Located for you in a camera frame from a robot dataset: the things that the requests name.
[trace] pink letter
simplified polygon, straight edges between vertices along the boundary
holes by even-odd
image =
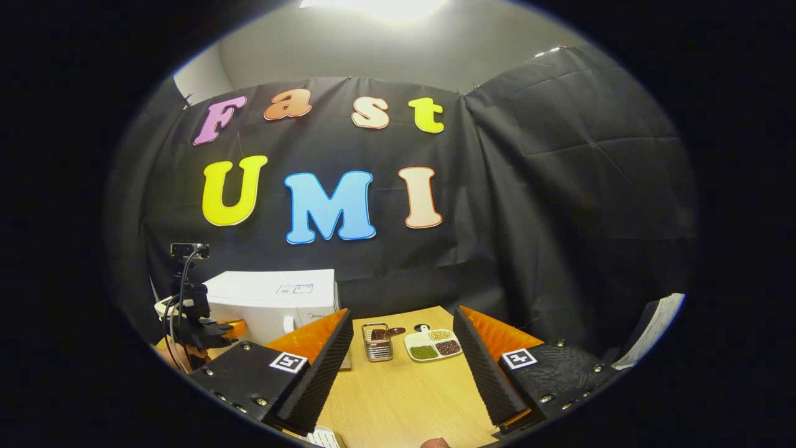
[[[235,112],[233,108],[242,108],[246,104],[246,96],[238,96],[231,100],[221,101],[220,103],[211,104],[208,108],[207,120],[202,125],[199,136],[193,141],[193,146],[199,146],[203,143],[212,142],[218,138],[218,131],[216,128],[220,124],[223,128],[232,119],[232,114]]]

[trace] black fabric backdrop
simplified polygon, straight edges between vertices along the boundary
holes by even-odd
[[[309,89],[313,109],[264,120],[270,99],[291,88]],[[246,105],[218,139],[194,147],[207,107],[242,94]],[[354,126],[359,96],[384,98],[390,125]],[[424,96],[443,106],[440,134],[414,124],[406,103]],[[139,236],[161,297],[170,293],[169,244],[207,242],[211,258],[197,263],[192,281],[225,270],[334,268],[341,304],[354,317],[465,305],[601,356],[624,345],[646,302],[684,291],[692,266],[696,200],[685,149],[644,89],[593,48],[545,54],[462,97],[414,84],[314,78],[230,92],[160,126],[160,140],[151,134],[139,156],[154,158],[142,178]],[[224,189],[231,205],[240,194],[237,164],[250,155],[268,157],[254,212],[237,226],[210,224],[201,212],[203,170],[233,163]],[[408,197],[397,172],[411,166],[436,171],[437,227],[404,225]],[[376,236],[344,241],[335,231],[328,241],[288,244],[284,178],[314,173],[331,195],[355,170],[373,174]],[[138,287],[123,300],[151,307],[153,299]],[[150,317],[134,323],[155,340]]]

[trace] letter m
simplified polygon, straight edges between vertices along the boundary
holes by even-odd
[[[292,230],[287,242],[306,244],[315,241],[310,230],[310,217],[324,239],[332,238],[340,215],[343,224],[338,232],[344,240],[372,238],[376,228],[368,216],[368,185],[373,176],[365,171],[345,173],[334,189],[332,197],[326,195],[318,178],[312,173],[296,173],[285,178],[285,185],[293,195]]]

